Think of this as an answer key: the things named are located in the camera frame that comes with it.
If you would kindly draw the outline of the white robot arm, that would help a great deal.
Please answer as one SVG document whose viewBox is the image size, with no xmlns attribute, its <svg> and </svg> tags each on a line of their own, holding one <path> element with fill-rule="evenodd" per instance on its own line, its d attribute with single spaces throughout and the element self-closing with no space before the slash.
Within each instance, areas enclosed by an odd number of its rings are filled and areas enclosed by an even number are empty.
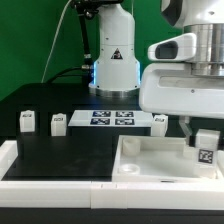
<svg viewBox="0 0 224 224">
<path fill-rule="evenodd" d="M 144 70 L 134 56 L 134 20 L 108 0 L 100 7 L 100 56 L 93 93 L 138 88 L 145 112 L 224 119 L 224 0 L 160 0 L 160 12 L 182 34 L 148 48 Z"/>
</svg>

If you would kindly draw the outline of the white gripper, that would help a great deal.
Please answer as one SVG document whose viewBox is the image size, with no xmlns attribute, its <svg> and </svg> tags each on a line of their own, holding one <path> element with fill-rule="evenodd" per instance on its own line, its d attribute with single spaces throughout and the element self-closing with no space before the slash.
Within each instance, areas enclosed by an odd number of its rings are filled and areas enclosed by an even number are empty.
<svg viewBox="0 0 224 224">
<path fill-rule="evenodd" d="M 190 117 L 224 119 L 224 78 L 193 76 L 187 63 L 153 63 L 143 72 L 139 105 L 145 112 L 180 116 L 189 144 Z"/>
</svg>

